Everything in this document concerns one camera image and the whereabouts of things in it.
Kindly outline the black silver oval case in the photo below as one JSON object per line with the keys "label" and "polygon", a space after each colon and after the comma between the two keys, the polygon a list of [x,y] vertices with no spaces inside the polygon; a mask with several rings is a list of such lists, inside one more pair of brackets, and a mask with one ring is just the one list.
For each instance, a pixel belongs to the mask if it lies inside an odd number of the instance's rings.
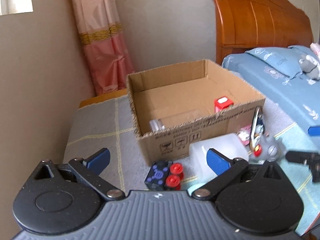
{"label": "black silver oval case", "polygon": [[249,135],[249,146],[252,151],[258,145],[261,136],[265,131],[264,122],[263,122],[263,109],[258,106],[254,110],[253,120],[251,124],[251,131]]}

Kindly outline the pink small package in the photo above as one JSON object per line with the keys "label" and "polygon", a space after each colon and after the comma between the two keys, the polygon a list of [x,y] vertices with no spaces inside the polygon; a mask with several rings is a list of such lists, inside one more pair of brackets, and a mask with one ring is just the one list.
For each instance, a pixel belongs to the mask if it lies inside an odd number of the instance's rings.
{"label": "pink small package", "polygon": [[237,136],[244,146],[249,145],[250,136],[251,136],[251,125],[248,125],[248,126],[241,128],[237,132]]}

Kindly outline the light blue bed sheet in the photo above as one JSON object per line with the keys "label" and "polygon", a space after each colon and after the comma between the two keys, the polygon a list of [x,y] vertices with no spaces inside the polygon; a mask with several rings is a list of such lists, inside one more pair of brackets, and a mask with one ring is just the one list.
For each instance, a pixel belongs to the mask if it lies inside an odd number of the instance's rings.
{"label": "light blue bed sheet", "polygon": [[304,72],[291,79],[246,52],[228,55],[222,66],[266,96],[266,130],[285,147],[284,157],[277,162],[303,200],[304,212],[296,229],[303,235],[319,218],[319,183],[312,182],[308,166],[288,162],[285,154],[319,153],[319,80]]}

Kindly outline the clear plastic jar in box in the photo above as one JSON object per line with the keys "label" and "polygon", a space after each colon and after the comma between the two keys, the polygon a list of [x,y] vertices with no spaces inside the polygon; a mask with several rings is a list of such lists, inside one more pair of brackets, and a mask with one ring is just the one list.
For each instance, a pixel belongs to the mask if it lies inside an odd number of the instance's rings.
{"label": "clear plastic jar in box", "polygon": [[182,113],[166,115],[165,117],[161,118],[155,118],[149,121],[149,126],[153,132],[158,132],[168,128],[183,126],[213,114],[215,114],[215,111],[205,112],[200,109],[194,109]]}

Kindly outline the frosted white plastic container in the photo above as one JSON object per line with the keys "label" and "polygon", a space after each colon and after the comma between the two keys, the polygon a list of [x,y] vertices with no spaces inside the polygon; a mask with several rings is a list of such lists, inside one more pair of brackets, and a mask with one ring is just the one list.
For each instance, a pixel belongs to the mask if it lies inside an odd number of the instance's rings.
{"label": "frosted white plastic container", "polygon": [[249,160],[245,146],[235,133],[193,142],[189,145],[189,156],[199,183],[207,183],[227,170],[231,163],[226,159]]}

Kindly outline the blue floral pillow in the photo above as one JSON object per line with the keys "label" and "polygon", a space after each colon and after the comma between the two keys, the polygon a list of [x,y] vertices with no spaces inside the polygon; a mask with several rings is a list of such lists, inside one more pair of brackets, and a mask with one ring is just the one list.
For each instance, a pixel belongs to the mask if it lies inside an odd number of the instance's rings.
{"label": "blue floral pillow", "polygon": [[310,48],[295,45],[287,48],[282,47],[259,47],[246,51],[246,54],[264,61],[266,64],[281,74],[294,78],[303,74],[299,60],[302,55],[310,55],[318,60]]}

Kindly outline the grey plush toy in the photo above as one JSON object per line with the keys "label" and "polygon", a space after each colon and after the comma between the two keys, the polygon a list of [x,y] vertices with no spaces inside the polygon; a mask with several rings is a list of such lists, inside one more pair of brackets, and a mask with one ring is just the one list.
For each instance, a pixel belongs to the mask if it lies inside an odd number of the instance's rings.
{"label": "grey plush toy", "polygon": [[300,56],[299,65],[301,70],[308,78],[319,80],[319,62],[311,55],[304,54]]}

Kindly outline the pink patterned curtain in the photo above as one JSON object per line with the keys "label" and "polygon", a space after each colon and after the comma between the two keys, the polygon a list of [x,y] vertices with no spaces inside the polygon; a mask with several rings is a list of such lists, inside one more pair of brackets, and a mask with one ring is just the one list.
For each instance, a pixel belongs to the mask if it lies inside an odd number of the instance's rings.
{"label": "pink patterned curtain", "polygon": [[72,0],[80,42],[97,95],[126,87],[134,68],[115,0]]}

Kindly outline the black cube toy red buttons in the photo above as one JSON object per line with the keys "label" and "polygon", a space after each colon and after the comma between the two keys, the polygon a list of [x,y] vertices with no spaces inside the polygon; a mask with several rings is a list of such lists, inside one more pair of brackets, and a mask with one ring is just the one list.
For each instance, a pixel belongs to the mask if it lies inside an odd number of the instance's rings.
{"label": "black cube toy red buttons", "polygon": [[181,163],[173,161],[153,162],[144,184],[151,191],[180,190],[184,178],[184,168]]}

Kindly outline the orange wooden headboard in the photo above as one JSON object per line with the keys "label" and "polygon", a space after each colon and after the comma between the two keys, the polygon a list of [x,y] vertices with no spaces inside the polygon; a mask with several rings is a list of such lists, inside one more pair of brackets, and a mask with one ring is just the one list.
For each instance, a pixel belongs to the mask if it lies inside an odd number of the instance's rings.
{"label": "orange wooden headboard", "polygon": [[213,0],[216,62],[256,47],[310,46],[313,33],[306,13],[288,0]]}

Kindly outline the open cardboard box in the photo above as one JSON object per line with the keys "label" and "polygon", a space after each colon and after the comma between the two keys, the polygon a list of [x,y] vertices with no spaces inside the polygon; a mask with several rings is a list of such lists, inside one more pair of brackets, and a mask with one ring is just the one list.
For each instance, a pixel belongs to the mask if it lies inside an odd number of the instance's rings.
{"label": "open cardboard box", "polygon": [[[210,60],[182,62],[126,78],[135,136],[145,162],[183,158],[193,142],[235,133],[247,126],[265,96]],[[195,122],[153,132],[149,121],[194,109],[212,112],[226,96],[234,105]]]}

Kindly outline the grey checked blanket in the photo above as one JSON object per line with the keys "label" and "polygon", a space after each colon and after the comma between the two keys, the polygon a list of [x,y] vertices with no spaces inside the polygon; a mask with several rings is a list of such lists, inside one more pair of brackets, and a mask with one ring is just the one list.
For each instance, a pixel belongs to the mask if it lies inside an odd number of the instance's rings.
{"label": "grey checked blanket", "polygon": [[101,178],[125,193],[146,189],[144,179],[149,167],[137,145],[127,96],[76,111],[63,161],[87,158],[101,148],[108,148],[111,153],[111,162]]}

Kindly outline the red white small box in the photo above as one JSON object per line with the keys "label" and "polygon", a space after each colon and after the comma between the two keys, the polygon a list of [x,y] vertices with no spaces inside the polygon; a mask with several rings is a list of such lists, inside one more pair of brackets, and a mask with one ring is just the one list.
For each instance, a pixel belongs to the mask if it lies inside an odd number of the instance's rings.
{"label": "red white small box", "polygon": [[214,100],[215,113],[223,111],[224,109],[227,109],[232,105],[234,105],[234,102],[226,96],[215,99]]}

